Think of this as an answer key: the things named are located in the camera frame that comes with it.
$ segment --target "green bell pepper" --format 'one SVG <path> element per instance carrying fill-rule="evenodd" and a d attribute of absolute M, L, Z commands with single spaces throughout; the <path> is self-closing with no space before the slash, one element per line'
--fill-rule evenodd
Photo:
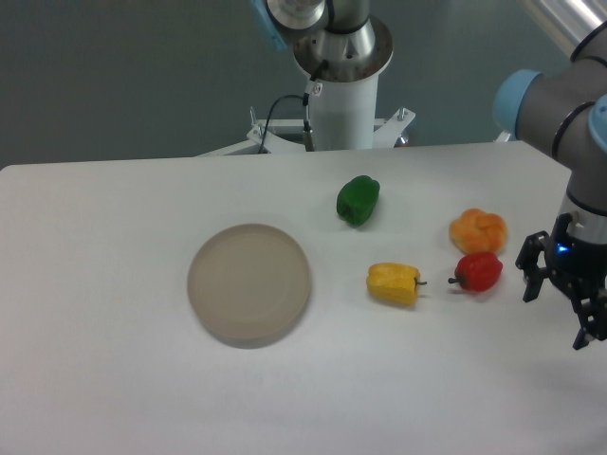
<path fill-rule="evenodd" d="M 359 175 L 340 190 L 338 215 L 351 226 L 361 226 L 371 217 L 378 198 L 379 182 L 369 175 Z"/>

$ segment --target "fake vegetable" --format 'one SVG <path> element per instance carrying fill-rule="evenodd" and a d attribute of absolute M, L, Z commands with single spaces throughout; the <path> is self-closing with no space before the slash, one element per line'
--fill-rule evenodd
<path fill-rule="evenodd" d="M 464 253 L 500 251 L 506 244 L 508 229 L 504 219 L 495 213 L 468 209 L 449 226 L 449 235 Z"/>
<path fill-rule="evenodd" d="M 378 198 L 379 182 L 368 175 L 359 175 L 340 190 L 338 215 L 352 226 L 361 226 L 371 217 Z"/>
<path fill-rule="evenodd" d="M 417 286 L 426 284 L 420 278 L 419 270 L 410 265 L 374 264 L 369 268 L 367 289 L 378 299 L 412 305 L 417 301 Z"/>
<path fill-rule="evenodd" d="M 449 282 L 459 282 L 462 289 L 467 291 L 487 291 L 500 279 L 502 267 L 491 251 L 469 254 L 457 263 L 455 278 L 449 278 Z"/>

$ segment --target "gray wall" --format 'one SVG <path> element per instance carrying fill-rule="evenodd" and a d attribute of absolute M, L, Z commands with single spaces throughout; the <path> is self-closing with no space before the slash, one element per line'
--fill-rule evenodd
<path fill-rule="evenodd" d="M 415 111 L 413 145 L 493 140 L 504 78 L 568 63 L 513 0 L 374 0 L 372 11 L 395 39 L 377 115 Z M 0 169 L 200 155 L 244 140 L 251 105 L 264 117 L 303 88 L 248 0 L 0 2 Z"/>

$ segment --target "round plate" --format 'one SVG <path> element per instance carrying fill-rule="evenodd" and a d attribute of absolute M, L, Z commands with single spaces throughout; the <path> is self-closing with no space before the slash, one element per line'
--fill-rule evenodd
<path fill-rule="evenodd" d="M 310 269 L 289 235 L 266 225 L 230 227 L 193 259 L 188 296 L 216 337 L 258 347 L 284 335 L 305 308 Z"/>

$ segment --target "blue light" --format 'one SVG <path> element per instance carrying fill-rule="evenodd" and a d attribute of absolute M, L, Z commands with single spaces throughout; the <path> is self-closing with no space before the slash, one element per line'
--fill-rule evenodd
<path fill-rule="evenodd" d="M 561 244 L 557 244 L 557 254 L 568 253 L 568 252 L 569 252 L 569 247 L 561 245 Z"/>

